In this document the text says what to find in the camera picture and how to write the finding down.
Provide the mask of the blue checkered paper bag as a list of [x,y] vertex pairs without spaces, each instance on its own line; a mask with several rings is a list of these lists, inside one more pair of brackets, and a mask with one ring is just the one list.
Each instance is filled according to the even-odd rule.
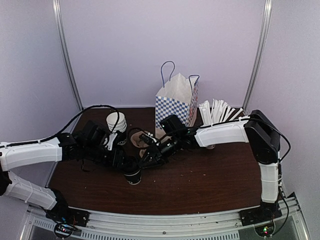
[[164,64],[160,67],[162,87],[155,96],[155,137],[165,135],[160,121],[176,115],[187,127],[192,127],[197,118],[199,79],[198,74],[184,77],[181,73],[171,72],[167,81],[163,74]]

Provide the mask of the stack of paper cups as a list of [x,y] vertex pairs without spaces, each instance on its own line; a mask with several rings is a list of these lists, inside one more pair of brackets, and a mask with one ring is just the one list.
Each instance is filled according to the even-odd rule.
[[127,143],[127,121],[122,112],[112,112],[106,117],[106,123],[112,133],[118,133],[117,144],[125,145]]

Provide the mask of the brown cardboard cup carrier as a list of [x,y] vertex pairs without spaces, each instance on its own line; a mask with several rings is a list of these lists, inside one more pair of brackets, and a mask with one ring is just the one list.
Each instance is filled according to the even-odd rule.
[[149,146],[146,142],[144,142],[142,139],[140,139],[140,136],[142,134],[144,134],[143,131],[138,131],[138,132],[132,134],[130,137],[130,142],[133,144],[134,147],[136,147],[138,149],[145,149]]

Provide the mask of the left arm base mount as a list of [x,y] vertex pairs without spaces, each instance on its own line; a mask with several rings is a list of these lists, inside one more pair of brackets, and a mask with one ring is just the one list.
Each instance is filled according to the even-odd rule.
[[52,191],[55,196],[56,204],[51,210],[45,210],[46,217],[53,221],[67,223],[72,226],[86,227],[90,213],[86,210],[69,207],[67,200],[60,191],[56,189],[52,189]]

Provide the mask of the black and white paper cup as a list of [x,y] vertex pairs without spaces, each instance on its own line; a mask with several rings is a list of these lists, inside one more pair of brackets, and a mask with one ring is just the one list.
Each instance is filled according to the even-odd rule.
[[138,185],[142,179],[142,174],[141,174],[140,168],[138,168],[137,170],[134,170],[133,172],[125,172],[123,175],[124,175],[126,181],[130,185]]

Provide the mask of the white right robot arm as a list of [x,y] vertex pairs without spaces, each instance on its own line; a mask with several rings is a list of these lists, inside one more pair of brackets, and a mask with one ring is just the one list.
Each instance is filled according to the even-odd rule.
[[162,166],[181,149],[206,148],[211,145],[248,143],[260,168],[261,200],[256,210],[259,220],[268,220],[275,212],[280,184],[281,134],[260,111],[227,122],[187,127],[177,115],[160,121],[165,137],[149,139],[138,165],[142,169]]

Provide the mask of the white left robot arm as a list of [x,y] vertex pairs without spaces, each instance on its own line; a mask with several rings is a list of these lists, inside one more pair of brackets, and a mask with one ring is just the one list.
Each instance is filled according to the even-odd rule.
[[0,194],[20,199],[52,211],[61,222],[72,218],[72,211],[61,193],[18,177],[11,170],[38,163],[89,160],[103,167],[122,169],[126,154],[116,141],[120,132],[92,120],[75,133],[58,133],[51,139],[3,142],[0,145]]

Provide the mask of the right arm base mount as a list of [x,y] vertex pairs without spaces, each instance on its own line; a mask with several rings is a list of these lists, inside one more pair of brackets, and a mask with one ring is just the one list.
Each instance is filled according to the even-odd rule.
[[242,226],[256,225],[263,222],[272,221],[274,218],[282,216],[279,203],[266,203],[261,201],[260,206],[241,210],[239,217]]

